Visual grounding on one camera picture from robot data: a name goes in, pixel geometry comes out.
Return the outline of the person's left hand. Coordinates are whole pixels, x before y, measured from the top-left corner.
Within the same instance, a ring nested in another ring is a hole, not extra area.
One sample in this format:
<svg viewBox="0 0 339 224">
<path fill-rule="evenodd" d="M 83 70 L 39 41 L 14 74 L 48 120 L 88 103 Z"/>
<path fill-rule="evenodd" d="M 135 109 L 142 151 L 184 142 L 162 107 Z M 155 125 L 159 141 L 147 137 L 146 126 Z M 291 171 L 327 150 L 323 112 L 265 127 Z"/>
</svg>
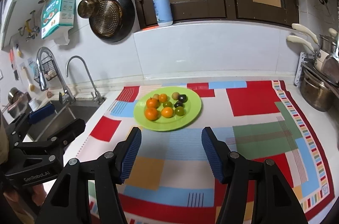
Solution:
<svg viewBox="0 0 339 224">
<path fill-rule="evenodd" d="M 47 192 L 43 184 L 38 184 L 22 191 L 10 187 L 3 195 L 21 223 L 35 223 L 47 197 Z"/>
</svg>

